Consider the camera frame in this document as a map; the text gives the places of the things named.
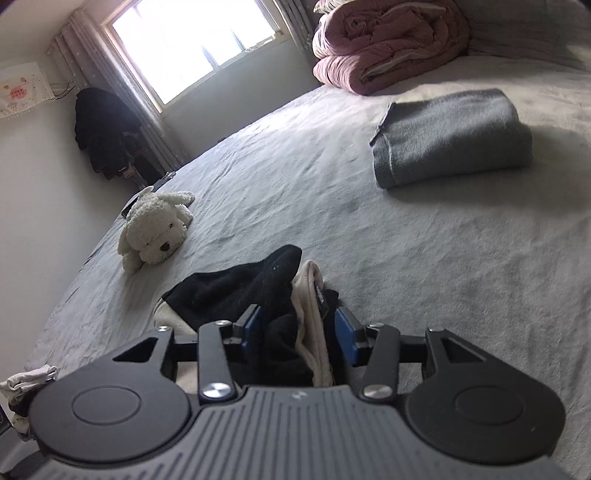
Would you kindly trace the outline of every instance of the circular pad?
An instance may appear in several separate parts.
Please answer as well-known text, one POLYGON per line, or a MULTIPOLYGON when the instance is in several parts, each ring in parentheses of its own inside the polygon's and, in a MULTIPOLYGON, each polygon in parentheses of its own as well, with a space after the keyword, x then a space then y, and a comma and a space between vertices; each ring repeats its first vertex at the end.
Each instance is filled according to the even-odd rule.
POLYGON ((74 398, 72 410, 91 425, 116 425, 133 417, 141 404, 138 394, 129 388, 96 387, 74 398))
POLYGON ((405 413, 435 449, 485 465, 549 455, 564 426, 555 393, 493 359, 444 365, 409 394, 405 413))
POLYGON ((503 425, 521 415, 523 402, 503 388, 474 387, 456 397, 456 411, 474 423, 503 425))
POLYGON ((101 359, 41 390, 30 419, 45 451, 96 465, 157 450, 190 412, 185 393, 155 365, 101 359))

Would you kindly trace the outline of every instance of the pink comforter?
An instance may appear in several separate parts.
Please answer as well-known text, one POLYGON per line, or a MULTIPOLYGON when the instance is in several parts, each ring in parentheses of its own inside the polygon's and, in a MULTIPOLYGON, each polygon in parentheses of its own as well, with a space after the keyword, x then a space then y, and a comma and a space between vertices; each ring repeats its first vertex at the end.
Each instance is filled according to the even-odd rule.
POLYGON ((453 60, 469 36, 452 0, 353 0, 320 19, 314 75, 368 95, 453 60))

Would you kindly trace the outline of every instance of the electrical wire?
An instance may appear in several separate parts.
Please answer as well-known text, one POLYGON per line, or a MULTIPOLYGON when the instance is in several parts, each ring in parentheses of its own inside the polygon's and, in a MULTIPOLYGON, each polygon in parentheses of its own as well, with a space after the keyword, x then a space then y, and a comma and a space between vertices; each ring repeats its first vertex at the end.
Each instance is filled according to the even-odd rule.
POLYGON ((61 95, 59 95, 59 96, 56 96, 56 100, 61 100, 61 99, 65 98, 65 97, 67 97, 67 96, 68 96, 68 94, 69 94, 69 93, 70 93, 72 90, 74 90, 75 88, 76 88, 76 87, 72 87, 72 88, 71 88, 70 90, 68 90, 67 92, 64 92, 64 93, 62 93, 62 94, 61 94, 61 95))
MULTIPOLYGON (((54 95, 57 95, 57 96, 63 95, 68 90, 68 88, 70 88, 70 85, 71 84, 72 84, 72 81, 71 80, 68 80, 68 83, 66 83, 66 87, 60 93, 57 93, 56 94, 54 92, 54 95)), ((63 83, 50 83, 49 85, 50 86, 54 86, 54 85, 60 85, 61 86, 61 85, 64 85, 64 84, 63 83)))

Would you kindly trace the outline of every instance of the white bedsheet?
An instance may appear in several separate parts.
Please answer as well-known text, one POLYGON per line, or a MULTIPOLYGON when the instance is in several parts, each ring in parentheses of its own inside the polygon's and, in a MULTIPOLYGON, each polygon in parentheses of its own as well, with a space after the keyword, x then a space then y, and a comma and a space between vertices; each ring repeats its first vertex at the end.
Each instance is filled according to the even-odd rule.
MULTIPOLYGON (((125 274, 117 219, 47 322, 28 367, 72 372, 151 327, 159 296, 195 271, 302 247, 363 322, 445 326, 555 389, 555 458, 591 475, 591 77, 464 57, 362 98, 320 87, 231 136, 164 190, 192 190, 189 237, 125 274), (531 168, 375 185, 368 142, 394 99, 499 87, 534 134, 531 168)), ((403 388, 415 379, 404 375, 403 388)))

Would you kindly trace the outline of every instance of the gray towel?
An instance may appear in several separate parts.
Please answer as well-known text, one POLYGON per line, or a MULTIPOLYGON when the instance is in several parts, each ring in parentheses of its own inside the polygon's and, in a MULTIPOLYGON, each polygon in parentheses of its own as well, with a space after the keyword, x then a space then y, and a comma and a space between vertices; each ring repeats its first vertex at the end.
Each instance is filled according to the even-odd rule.
POLYGON ((532 162, 530 129, 498 89, 392 103, 370 146, 383 189, 532 162))

